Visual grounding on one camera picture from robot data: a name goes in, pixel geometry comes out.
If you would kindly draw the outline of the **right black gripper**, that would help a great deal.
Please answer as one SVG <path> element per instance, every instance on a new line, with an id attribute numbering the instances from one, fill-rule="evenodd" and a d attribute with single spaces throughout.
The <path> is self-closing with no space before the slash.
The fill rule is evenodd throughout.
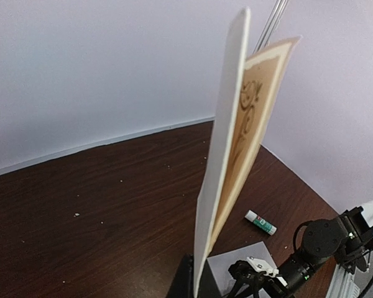
<path id="1" fill-rule="evenodd" d="M 270 297 L 286 297 L 286 286 L 280 280 L 281 275 L 275 278 L 264 276 L 243 260 L 236 261 L 228 271 L 235 284 L 224 297 L 259 297 L 259 291 L 262 289 Z"/>

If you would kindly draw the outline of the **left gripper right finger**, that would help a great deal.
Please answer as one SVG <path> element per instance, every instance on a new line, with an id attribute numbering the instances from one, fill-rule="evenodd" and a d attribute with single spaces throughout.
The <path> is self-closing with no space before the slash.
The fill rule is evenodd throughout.
<path id="1" fill-rule="evenodd" d="M 222 298 L 208 260 L 203 267 L 197 298 Z"/>

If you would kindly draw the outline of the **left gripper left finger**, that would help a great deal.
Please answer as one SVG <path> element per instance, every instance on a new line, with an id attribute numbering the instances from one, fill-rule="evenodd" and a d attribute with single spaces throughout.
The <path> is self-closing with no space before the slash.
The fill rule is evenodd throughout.
<path id="1" fill-rule="evenodd" d="M 193 297 L 193 255 L 185 254 L 167 292 L 166 298 Z"/>

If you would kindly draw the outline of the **white letter sheet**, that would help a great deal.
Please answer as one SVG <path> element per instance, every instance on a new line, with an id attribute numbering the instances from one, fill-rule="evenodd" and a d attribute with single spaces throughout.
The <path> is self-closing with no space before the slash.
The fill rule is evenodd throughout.
<path id="1" fill-rule="evenodd" d="M 247 56 L 251 9 L 228 30 L 206 171 L 196 205 L 193 290 L 198 297 L 208 255 L 254 164 L 290 56 L 300 37 Z"/>

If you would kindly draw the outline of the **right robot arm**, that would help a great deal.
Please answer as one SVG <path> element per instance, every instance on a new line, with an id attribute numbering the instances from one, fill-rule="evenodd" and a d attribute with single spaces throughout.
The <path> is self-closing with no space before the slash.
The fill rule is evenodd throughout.
<path id="1" fill-rule="evenodd" d="M 235 280 L 226 297 L 258 297 L 264 290 L 270 297 L 294 297 L 295 293 L 331 258 L 347 273 L 365 270 L 365 255 L 373 251 L 373 200 L 346 210 L 334 219 L 309 220 L 300 244 L 280 265 L 247 257 L 232 264 L 228 271 Z M 359 297 L 373 285 L 373 276 Z"/>

